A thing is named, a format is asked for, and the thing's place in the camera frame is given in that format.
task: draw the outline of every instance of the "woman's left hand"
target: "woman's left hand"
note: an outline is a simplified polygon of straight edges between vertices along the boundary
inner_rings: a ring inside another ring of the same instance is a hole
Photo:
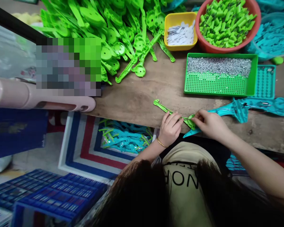
[[[176,139],[179,137],[181,132],[181,125],[184,122],[184,119],[179,118],[181,117],[178,112],[175,112],[171,115],[169,115],[169,111],[164,115],[160,127],[160,135],[158,139],[160,142],[168,147],[172,145]]]

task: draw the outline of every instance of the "orange bowl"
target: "orange bowl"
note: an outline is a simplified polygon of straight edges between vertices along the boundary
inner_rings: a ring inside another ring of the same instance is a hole
[[[207,4],[211,4],[213,0],[206,0],[200,7],[198,14],[197,14],[197,18],[196,18],[196,33],[198,36],[198,41],[200,44],[200,47],[202,48],[203,51],[207,52],[207,53],[217,53],[217,54],[221,54],[221,53],[230,53],[230,52],[234,52],[237,51],[241,48],[243,48],[244,46],[246,46],[249,42],[252,41],[252,39],[256,36],[260,25],[261,25],[261,11],[260,11],[260,7],[258,5],[258,3],[256,2],[256,0],[246,0],[246,3],[244,4],[244,7],[248,8],[249,13],[250,14],[257,14],[257,17],[255,18],[255,24],[253,25],[252,29],[249,31],[249,33],[246,35],[246,39],[243,40],[243,42],[236,47],[232,47],[232,48],[221,48],[221,47],[216,47],[211,45],[209,42],[207,42],[203,35],[200,32],[200,17],[201,15],[204,15],[206,12],[206,6]]]

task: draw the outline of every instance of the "woman's hand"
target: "woman's hand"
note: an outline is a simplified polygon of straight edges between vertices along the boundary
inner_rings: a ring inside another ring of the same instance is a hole
[[[164,146],[166,147],[170,146],[179,137],[181,131],[181,125],[183,124],[184,121],[183,118],[179,120],[180,117],[181,115],[178,114],[178,112],[169,115],[168,111],[164,115],[160,127],[160,135],[158,137],[158,139]]]
[[[232,131],[227,127],[223,119],[217,113],[199,110],[191,119],[207,136],[217,141],[225,140]]]

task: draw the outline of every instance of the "yellow plastic tray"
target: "yellow plastic tray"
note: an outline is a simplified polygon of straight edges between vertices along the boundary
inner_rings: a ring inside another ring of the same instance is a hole
[[[166,48],[170,51],[180,51],[180,50],[190,50],[193,48],[197,41],[197,33],[196,33],[196,26],[193,29],[194,32],[194,39],[192,45],[177,45],[177,46],[170,46],[167,44],[167,35],[168,35],[168,29],[172,26],[179,26],[181,25],[181,22],[184,21],[185,24],[188,24],[189,26],[192,25],[193,20],[195,20],[197,17],[197,14],[195,12],[185,12],[185,13],[173,13],[168,14],[165,17],[165,31],[164,31],[164,44]]]

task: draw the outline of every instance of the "gold bracelet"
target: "gold bracelet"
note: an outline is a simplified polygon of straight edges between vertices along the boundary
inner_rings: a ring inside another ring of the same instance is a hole
[[[164,146],[161,142],[160,142],[160,140],[159,140],[159,138],[157,137],[157,141],[159,142],[159,144],[161,144],[163,147],[165,147],[165,148],[168,148],[169,146]]]

